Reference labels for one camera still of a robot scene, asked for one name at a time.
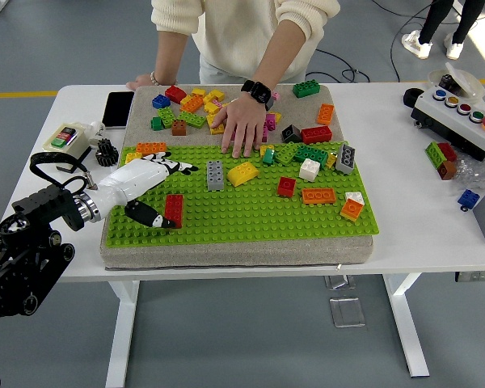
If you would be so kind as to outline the person's right hand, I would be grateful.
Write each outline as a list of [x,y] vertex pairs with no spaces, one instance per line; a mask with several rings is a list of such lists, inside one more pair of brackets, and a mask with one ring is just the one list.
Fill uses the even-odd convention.
[[154,82],[151,78],[151,74],[141,74],[136,77],[134,81],[130,81],[126,83],[126,87],[131,91],[135,91],[138,87],[141,86],[158,86],[158,82]]

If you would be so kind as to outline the person's left hand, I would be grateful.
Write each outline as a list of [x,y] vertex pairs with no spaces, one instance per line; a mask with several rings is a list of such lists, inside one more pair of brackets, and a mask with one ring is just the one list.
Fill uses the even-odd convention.
[[211,124],[212,128],[225,125],[221,152],[227,154],[232,146],[233,158],[250,157],[252,150],[261,145],[266,115],[265,106],[246,92],[223,107]]

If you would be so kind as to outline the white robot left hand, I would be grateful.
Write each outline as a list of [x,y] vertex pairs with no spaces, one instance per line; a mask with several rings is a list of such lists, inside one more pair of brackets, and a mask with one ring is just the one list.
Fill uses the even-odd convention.
[[189,175],[198,170],[192,164],[172,161],[170,156],[169,152],[159,152],[136,158],[102,179],[95,190],[88,192],[92,201],[91,220],[98,221],[117,205],[123,205],[125,215],[144,226],[174,228],[174,221],[166,219],[139,199],[169,175],[176,172]]

